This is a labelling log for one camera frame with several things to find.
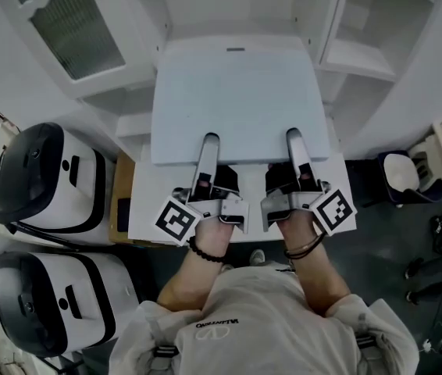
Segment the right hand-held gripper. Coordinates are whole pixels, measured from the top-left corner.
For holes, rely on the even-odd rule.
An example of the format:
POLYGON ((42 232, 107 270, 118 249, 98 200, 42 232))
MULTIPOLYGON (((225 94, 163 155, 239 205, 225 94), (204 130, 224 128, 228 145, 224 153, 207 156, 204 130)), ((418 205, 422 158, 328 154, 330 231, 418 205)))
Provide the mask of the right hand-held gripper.
POLYGON ((305 140, 297 128, 286 133, 291 162, 272 164, 266 172, 266 196, 261 200, 262 229, 286 220, 297 210, 312 213, 319 229, 333 235, 356 214, 343 191, 320 180, 312 171, 305 140))

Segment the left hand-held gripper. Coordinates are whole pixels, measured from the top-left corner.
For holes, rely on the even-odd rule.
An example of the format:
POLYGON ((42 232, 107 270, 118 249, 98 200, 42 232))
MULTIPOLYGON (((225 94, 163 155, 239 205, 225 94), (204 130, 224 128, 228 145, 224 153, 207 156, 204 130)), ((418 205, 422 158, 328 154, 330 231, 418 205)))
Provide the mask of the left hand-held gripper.
POLYGON ((248 233, 249 204, 241 197, 237 172, 217 166, 218 156, 219 136, 207 133, 196 170, 200 178, 190 188, 174 189, 153 221, 155 229, 179 246, 194 236, 199 222, 215 217, 248 233))

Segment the large white box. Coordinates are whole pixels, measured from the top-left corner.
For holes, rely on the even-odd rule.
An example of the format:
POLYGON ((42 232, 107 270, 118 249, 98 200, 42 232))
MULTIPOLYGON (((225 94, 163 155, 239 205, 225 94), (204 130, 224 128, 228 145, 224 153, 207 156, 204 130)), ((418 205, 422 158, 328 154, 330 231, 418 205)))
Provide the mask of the large white box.
POLYGON ((315 69, 304 48, 173 49, 159 61, 151 118, 151 161, 193 165, 204 136, 220 139, 221 163, 287 159, 296 128, 315 162, 330 157, 315 69))

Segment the white shelving cabinet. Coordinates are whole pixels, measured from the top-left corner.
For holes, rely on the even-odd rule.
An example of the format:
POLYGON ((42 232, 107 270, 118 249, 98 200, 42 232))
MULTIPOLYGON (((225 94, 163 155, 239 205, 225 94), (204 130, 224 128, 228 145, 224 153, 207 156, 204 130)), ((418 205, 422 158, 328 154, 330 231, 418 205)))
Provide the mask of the white shelving cabinet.
POLYGON ((79 81, 44 63, 20 29, 17 0, 0 0, 32 59, 99 128, 138 156, 151 134, 151 88, 165 52, 187 48, 304 48, 319 79, 338 148, 358 136, 400 86, 442 0, 97 0, 125 66, 79 81))

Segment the person's right forearm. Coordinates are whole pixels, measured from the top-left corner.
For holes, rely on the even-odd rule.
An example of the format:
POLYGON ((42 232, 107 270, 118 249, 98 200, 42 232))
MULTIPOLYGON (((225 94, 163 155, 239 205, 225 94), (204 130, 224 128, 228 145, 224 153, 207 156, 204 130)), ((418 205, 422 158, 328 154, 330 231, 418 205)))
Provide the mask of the person's right forearm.
MULTIPOLYGON (((310 212, 297 210, 277 223, 285 248, 292 250, 307 245, 318 236, 310 212)), ((291 260, 310 309, 324 316, 328 309, 351 291, 337 272, 321 243, 302 259, 291 260)))

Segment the person's left forearm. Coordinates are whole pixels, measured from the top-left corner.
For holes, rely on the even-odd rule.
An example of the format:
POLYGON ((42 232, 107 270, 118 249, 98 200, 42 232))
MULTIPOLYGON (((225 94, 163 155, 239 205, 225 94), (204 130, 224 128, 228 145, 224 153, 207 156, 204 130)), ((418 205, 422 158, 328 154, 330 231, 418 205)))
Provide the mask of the person's left forearm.
POLYGON ((203 309, 232 234, 233 225, 216 217, 199 222, 180 268, 160 291, 157 303, 171 312, 203 309))

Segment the white desk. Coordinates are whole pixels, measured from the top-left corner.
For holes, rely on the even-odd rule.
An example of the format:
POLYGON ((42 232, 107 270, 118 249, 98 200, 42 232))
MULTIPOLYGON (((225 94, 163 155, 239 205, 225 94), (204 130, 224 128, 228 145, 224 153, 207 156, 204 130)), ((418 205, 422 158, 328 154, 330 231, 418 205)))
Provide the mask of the white desk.
MULTIPOLYGON (((130 198, 130 223, 128 237, 150 241, 154 244, 173 245, 167 234, 156 229, 154 222, 166 198, 176 187, 188 188, 192 184, 194 166, 156 166, 151 162, 148 148, 144 148, 141 161, 135 163, 132 194, 130 198)), ((326 161, 313 164, 315 175, 342 189, 349 203, 353 202, 351 186, 344 157, 333 153, 326 161)), ((277 226, 268 231, 262 229, 260 201, 266 196, 264 165, 237 165, 238 184, 242 198, 249 203, 248 233, 236 229, 231 241, 234 243, 276 241, 282 238, 277 226)))

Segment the dark wrist bands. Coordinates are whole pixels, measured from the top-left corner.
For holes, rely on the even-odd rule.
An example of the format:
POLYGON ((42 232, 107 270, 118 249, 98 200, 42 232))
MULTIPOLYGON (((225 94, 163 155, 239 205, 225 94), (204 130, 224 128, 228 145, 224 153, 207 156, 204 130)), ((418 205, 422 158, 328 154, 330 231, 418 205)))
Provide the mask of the dark wrist bands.
POLYGON ((309 255, 317 246, 319 246, 322 243, 325 236, 326 234, 320 234, 307 245, 303 245, 299 248, 295 248, 292 250, 286 249, 284 251, 284 255, 289 260, 302 259, 307 255, 309 255))

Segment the brown cardboard box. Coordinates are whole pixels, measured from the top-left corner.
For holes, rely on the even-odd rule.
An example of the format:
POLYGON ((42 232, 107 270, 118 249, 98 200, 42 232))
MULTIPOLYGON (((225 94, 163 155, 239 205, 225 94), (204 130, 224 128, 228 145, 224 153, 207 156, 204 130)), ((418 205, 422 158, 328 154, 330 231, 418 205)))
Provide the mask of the brown cardboard box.
POLYGON ((124 151, 120 151, 116 160, 116 171, 112 187, 112 197, 109 214, 109 240, 117 244, 132 245, 133 241, 128 238, 128 224, 125 230, 119 231, 119 200, 130 202, 134 178, 135 162, 124 151))

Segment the black flat pad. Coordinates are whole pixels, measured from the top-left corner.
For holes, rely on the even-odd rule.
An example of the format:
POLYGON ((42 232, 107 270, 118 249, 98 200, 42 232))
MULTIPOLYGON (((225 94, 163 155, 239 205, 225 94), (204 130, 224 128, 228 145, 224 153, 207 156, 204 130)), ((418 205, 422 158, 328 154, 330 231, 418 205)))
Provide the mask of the black flat pad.
POLYGON ((116 226, 120 233, 127 233, 130 218, 130 198, 120 198, 117 201, 116 226))

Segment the black chair white seat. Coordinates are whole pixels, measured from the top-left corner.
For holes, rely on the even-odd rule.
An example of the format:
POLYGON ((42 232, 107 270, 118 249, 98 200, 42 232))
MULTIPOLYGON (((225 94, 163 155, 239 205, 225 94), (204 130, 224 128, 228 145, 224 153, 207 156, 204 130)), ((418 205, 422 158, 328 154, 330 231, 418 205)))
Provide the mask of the black chair white seat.
POLYGON ((442 200, 442 180, 422 190, 419 172, 406 151, 383 152, 377 156, 387 201, 395 206, 430 204, 442 200))

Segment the person's white shirt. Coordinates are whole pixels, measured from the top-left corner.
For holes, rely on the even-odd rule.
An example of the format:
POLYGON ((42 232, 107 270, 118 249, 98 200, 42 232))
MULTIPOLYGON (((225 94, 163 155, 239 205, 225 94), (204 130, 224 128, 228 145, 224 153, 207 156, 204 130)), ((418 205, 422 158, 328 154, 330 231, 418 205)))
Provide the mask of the person's white shirt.
POLYGON ((319 316, 294 274, 249 266, 220 274, 201 310, 142 302, 109 375, 415 375, 418 364, 384 300, 348 295, 319 316))

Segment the ribbed glass cabinet door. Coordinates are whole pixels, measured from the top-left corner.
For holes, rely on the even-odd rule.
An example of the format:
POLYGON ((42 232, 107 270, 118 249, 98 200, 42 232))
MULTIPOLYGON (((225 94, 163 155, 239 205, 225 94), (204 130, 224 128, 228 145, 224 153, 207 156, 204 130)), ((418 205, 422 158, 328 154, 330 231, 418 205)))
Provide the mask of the ribbed glass cabinet door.
POLYGON ((20 29, 43 63, 79 81, 125 66, 97 0, 17 0, 20 29))

